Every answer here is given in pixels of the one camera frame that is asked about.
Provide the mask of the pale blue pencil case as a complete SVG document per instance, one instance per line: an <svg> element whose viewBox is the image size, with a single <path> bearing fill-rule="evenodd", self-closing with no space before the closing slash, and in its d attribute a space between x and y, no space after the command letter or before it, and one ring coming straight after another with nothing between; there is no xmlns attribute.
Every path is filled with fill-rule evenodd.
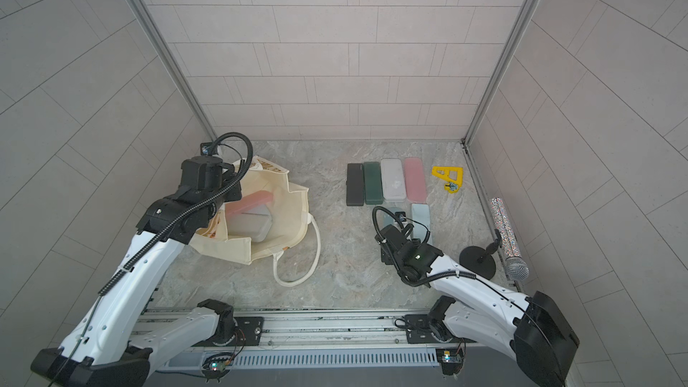
<svg viewBox="0 0 688 387"><path fill-rule="evenodd" d="M430 236L426 238L426 234L430 230L430 209L427 204L412 204L411 223L414 226L412 231L412 238L417 238L421 242L426 241L429 245L433 244L433 238Z"/></svg>

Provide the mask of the translucent white pencil case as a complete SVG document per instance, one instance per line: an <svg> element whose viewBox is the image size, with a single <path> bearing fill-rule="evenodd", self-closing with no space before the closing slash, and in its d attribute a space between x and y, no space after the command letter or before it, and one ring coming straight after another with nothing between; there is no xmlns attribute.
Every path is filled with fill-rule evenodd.
<svg viewBox="0 0 688 387"><path fill-rule="evenodd" d="M273 218L264 205L233 217L226 216L226 224L229 236L241 236L250 238L253 243L261 243L272 228Z"/></svg>

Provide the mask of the floral canvas tote bag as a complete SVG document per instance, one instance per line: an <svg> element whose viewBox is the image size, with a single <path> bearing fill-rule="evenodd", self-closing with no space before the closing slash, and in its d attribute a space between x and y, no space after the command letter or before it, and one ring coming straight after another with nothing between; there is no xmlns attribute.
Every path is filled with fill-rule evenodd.
<svg viewBox="0 0 688 387"><path fill-rule="evenodd" d="M303 284L315 273L322 252L320 229L309 211L308 189L291 183L286 168L258 156L240 184L242 199L226 202L207 228L196 231L191 247L199 254L244 265L270 256L279 285ZM303 277L283 281L279 260L309 229L315 231L315 259Z"/></svg>

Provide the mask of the white grey pencil case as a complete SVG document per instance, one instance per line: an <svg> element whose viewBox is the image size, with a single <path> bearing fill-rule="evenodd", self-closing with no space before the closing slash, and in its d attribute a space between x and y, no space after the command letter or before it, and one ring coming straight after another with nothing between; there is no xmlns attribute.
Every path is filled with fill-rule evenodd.
<svg viewBox="0 0 688 387"><path fill-rule="evenodd" d="M404 202L407 199L407 191L401 160L382 159L380 165L383 198L386 202Z"/></svg>

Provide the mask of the pink pencil case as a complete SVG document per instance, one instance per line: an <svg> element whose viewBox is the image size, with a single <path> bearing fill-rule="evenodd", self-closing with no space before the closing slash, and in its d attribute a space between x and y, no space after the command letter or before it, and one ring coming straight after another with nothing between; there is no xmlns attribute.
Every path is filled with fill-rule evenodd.
<svg viewBox="0 0 688 387"><path fill-rule="evenodd" d="M403 161L406 194L412 204L425 204L427 200L426 175L420 158Z"/></svg>

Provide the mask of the dark green pencil case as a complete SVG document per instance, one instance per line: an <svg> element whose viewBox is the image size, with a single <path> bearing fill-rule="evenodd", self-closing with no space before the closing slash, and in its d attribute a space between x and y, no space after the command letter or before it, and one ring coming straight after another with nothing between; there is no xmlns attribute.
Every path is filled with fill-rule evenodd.
<svg viewBox="0 0 688 387"><path fill-rule="evenodd" d="M384 198L381 164L379 162L365 162L363 164L363 172L365 181L365 204L382 204Z"/></svg>

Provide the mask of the black pencil case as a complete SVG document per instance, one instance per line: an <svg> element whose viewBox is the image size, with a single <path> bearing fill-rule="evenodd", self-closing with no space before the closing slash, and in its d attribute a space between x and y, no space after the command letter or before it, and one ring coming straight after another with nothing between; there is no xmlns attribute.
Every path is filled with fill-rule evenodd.
<svg viewBox="0 0 688 387"><path fill-rule="evenodd" d="M346 205L365 204L365 177L362 163L349 163L346 179Z"/></svg>

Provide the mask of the light teal pencil case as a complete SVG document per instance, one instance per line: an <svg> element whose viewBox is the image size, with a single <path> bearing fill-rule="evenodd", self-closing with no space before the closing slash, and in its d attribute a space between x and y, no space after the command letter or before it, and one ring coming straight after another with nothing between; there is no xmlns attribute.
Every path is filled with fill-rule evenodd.
<svg viewBox="0 0 688 387"><path fill-rule="evenodd" d="M407 222L407 212L403 206L389 206L387 210L392 212L392 216L387 213L381 215L382 228L396 224L396 220L400 220L402 224Z"/></svg>

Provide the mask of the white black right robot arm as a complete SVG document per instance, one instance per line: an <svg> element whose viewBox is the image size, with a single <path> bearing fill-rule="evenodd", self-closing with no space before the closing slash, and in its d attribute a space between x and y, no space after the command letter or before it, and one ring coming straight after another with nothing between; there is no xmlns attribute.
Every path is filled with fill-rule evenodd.
<svg viewBox="0 0 688 387"><path fill-rule="evenodd" d="M548 295L501 288L406 229L376 229L383 263L410 287L440 292L419 331L440 342L472 340L512 358L538 386L563 386L580 340Z"/></svg>

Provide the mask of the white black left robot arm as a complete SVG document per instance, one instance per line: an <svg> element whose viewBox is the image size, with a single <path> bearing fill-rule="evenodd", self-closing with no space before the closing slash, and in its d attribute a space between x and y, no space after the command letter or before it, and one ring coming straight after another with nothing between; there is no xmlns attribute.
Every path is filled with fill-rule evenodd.
<svg viewBox="0 0 688 387"><path fill-rule="evenodd" d="M59 347L38 352L32 373L51 386L142 386L156 369L199 342L232 342L233 308L213 299L148 338L134 340L131 335L155 288L195 232L209 226L224 202L240 200L239 182L251 162L246 158L234 167L211 155L184 161L177 191L148 208L94 305Z"/></svg>

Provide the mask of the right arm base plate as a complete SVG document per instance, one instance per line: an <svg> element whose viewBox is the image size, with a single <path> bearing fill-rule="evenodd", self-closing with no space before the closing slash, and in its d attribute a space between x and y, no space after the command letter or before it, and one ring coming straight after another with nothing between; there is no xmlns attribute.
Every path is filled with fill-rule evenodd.
<svg viewBox="0 0 688 387"><path fill-rule="evenodd" d="M409 344L439 344L447 339L440 322L429 315L403 315L395 325L405 331Z"/></svg>

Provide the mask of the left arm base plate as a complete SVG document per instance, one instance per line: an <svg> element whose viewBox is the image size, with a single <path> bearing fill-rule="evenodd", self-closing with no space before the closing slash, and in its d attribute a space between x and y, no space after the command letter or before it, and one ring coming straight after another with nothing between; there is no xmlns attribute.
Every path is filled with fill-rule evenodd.
<svg viewBox="0 0 688 387"><path fill-rule="evenodd" d="M203 347L254 347L260 344L264 318L259 316L220 319L215 333L207 340L197 343Z"/></svg>

